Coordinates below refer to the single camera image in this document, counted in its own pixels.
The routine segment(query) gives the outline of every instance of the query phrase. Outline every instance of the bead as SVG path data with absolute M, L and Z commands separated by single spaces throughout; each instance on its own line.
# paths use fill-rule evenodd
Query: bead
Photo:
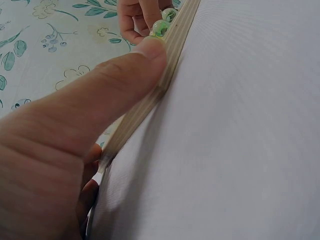
M 158 20 L 153 24 L 152 30 L 157 37 L 163 37 L 168 31 L 169 27 L 170 27 L 169 22 L 165 20 Z
M 169 23 L 172 23 L 172 21 L 177 16 L 177 14 L 178 14 L 178 11 L 175 10 L 174 8 L 167 8 L 162 12 L 162 19 Z

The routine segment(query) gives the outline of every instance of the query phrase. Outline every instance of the white cloth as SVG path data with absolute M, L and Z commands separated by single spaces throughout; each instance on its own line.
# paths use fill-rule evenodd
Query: white cloth
M 90 240 L 320 239 L 320 1 L 202 0 Z

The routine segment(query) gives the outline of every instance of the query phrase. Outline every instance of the leaf pattern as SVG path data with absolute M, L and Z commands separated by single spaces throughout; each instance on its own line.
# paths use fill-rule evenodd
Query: leaf pattern
M 111 38 L 109 39 L 109 42 L 112 43 L 112 44 L 118 44 L 118 43 L 121 43 L 121 39 L 119 38 Z
M 85 12 L 85 16 L 97 16 L 107 12 L 103 16 L 103 18 L 108 19 L 118 15 L 115 9 L 115 6 L 117 5 L 116 0 L 104 0 L 104 3 L 110 5 L 110 7 L 101 6 L 101 4 L 97 0 L 88 0 L 85 3 L 74 4 L 72 5 L 72 7 L 76 9 L 91 7 L 88 11 Z
M 15 55 L 12 51 L 8 52 L 2 59 L 1 64 L 3 64 L 4 70 L 11 71 L 15 64 Z
M 117 16 L 118 14 L 116 12 L 108 12 L 106 15 L 104 15 L 104 19 L 112 18 Z
M 111 5 L 111 6 L 117 6 L 116 0 L 104 0 L 105 4 Z
M 27 5 L 30 3 L 30 0 L 11 0 L 11 2 L 19 2 L 19 1 L 26 1 Z
M 97 7 L 101 7 L 100 3 L 97 0 L 88 0 L 88 3 Z
M 14 40 L 16 40 L 20 34 L 25 30 L 27 29 L 29 26 L 27 26 L 26 28 L 22 29 L 20 32 L 18 32 L 16 35 L 10 37 L 9 39 L 7 40 L 3 40 L 3 41 L 0 41 L 0 48 L 4 47 L 5 45 L 9 44 L 9 43 L 12 43 Z
M 99 15 L 99 14 L 103 14 L 106 11 L 107 10 L 99 8 L 99 7 L 93 7 L 89 11 L 87 11 L 85 13 L 85 16 L 96 16 L 96 15 Z
M 4 76 L 0 75 L 0 90 L 5 90 L 5 87 L 7 85 L 7 80 Z
M 21 57 L 27 50 L 27 43 L 22 40 L 18 40 L 14 44 L 14 53 L 17 57 Z
M 75 5 L 72 5 L 72 7 L 76 8 L 76 9 L 82 9 L 82 8 L 86 8 L 86 7 L 89 7 L 90 5 L 88 4 L 75 4 Z

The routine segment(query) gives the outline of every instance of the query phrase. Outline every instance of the floral pattern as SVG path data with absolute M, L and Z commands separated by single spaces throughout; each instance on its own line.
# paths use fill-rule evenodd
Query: floral pattern
M 38 17 L 38 19 L 46 19 L 50 15 L 54 13 L 62 13 L 62 14 L 67 14 L 71 17 L 73 17 L 75 20 L 79 21 L 79 19 L 66 11 L 58 10 L 56 9 L 56 6 L 58 4 L 59 0 L 42 0 L 40 2 L 40 5 L 34 7 L 34 12 L 33 16 Z
M 73 82 L 77 78 L 80 78 L 81 76 L 87 74 L 90 72 L 90 68 L 85 65 L 81 65 L 76 69 L 68 69 L 65 70 L 63 75 L 64 75 L 64 80 L 59 81 L 55 84 L 55 89 L 60 90 L 64 86 L 68 85 L 69 83 Z

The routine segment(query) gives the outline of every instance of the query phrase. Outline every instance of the flower print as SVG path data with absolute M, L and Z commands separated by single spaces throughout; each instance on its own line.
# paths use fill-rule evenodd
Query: flower print
M 100 37 L 105 37 L 109 32 L 109 29 L 106 27 L 99 28 L 96 33 L 99 34 Z
M 73 82 L 77 78 L 80 78 L 81 76 L 87 74 L 90 72 L 90 68 L 85 65 L 80 65 L 77 70 L 76 69 L 68 69 L 65 70 L 63 75 L 65 77 L 65 80 L 59 81 L 55 84 L 55 89 L 60 90 L 64 86 L 68 85 L 69 83 Z
M 34 7 L 33 16 L 39 19 L 45 19 L 55 12 L 56 4 L 51 0 L 41 1 L 39 6 Z
M 52 14 L 54 14 L 55 12 L 57 12 L 57 13 L 67 14 L 73 17 L 75 20 L 79 21 L 79 19 L 73 14 L 66 11 L 57 10 L 56 9 L 57 5 L 58 5 L 58 0 L 42 0 L 40 2 L 40 5 L 35 6 L 33 8 L 34 12 L 32 15 L 35 17 L 38 17 L 38 19 L 45 19 L 51 16 Z

